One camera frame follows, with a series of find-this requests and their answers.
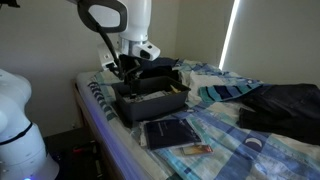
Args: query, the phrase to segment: black box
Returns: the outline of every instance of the black box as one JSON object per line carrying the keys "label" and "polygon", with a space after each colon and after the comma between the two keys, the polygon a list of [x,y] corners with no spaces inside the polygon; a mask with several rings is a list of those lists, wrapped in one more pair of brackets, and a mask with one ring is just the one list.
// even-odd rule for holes
{"label": "black box", "polygon": [[140,90],[143,93],[162,90],[171,91],[170,85],[180,90],[180,92],[133,103],[128,103],[123,99],[124,96],[130,93],[128,85],[116,83],[112,85],[112,88],[116,95],[116,105],[122,112],[122,115],[130,121],[144,121],[185,107],[185,101],[190,88],[166,76],[140,80]]}

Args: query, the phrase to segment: white wall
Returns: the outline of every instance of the white wall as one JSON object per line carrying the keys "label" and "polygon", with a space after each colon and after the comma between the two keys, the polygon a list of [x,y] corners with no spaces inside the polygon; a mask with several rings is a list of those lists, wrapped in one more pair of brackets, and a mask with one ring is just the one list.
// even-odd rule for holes
{"label": "white wall", "polygon": [[182,0],[176,56],[219,65],[233,0]]}
{"label": "white wall", "polygon": [[[19,9],[3,5],[0,10],[0,68],[31,82],[26,114],[44,136],[70,130],[79,120],[71,80],[79,72],[100,69],[96,46],[102,39],[82,24],[76,6],[65,0],[18,4]],[[173,56],[178,1],[153,1],[152,7],[152,21],[158,23],[151,24],[150,39],[162,56]]]}
{"label": "white wall", "polygon": [[241,0],[224,69],[320,87],[319,17],[319,0]]}

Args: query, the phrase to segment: dark blue book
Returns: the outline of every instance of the dark blue book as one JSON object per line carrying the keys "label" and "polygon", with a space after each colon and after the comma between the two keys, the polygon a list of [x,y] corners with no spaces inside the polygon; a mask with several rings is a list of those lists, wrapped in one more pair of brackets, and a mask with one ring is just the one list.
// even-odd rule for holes
{"label": "dark blue book", "polygon": [[186,119],[168,119],[145,124],[145,136],[150,150],[183,147],[201,142]]}

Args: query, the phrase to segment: plaid bedsheet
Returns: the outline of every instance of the plaid bedsheet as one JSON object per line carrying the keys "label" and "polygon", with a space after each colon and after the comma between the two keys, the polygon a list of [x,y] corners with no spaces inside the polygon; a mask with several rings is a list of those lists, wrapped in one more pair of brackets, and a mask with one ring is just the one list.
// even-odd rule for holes
{"label": "plaid bedsheet", "polygon": [[[206,63],[179,60],[175,69],[194,71],[201,75],[218,77],[225,85],[244,85],[258,82],[241,77],[233,72],[223,72]],[[137,138],[138,129],[121,126],[118,116],[108,102],[115,100],[110,87],[113,80],[98,73],[92,82],[98,85],[97,100],[114,128],[123,128],[119,136]],[[159,167],[157,172],[149,169],[155,179],[318,179],[320,177],[320,147],[296,140],[248,129],[237,125],[238,110],[243,107],[237,102],[187,102],[192,111],[182,111],[168,118],[185,118],[202,138],[212,147],[209,156],[184,156],[179,149],[149,151],[141,147],[143,163]]]}

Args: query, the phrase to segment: bed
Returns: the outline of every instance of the bed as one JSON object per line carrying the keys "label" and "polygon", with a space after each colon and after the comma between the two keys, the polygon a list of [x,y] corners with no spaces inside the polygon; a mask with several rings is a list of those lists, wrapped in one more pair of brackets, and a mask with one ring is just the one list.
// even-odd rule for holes
{"label": "bed", "polygon": [[139,123],[127,128],[114,110],[110,72],[84,72],[76,78],[77,104],[97,141],[113,179],[317,179],[320,147],[277,134],[242,129],[237,125],[237,101],[205,102],[198,88],[259,83],[206,63],[178,60],[183,84],[189,86],[188,110],[166,118],[187,119],[214,153],[186,157],[177,148],[150,151],[140,146]]}

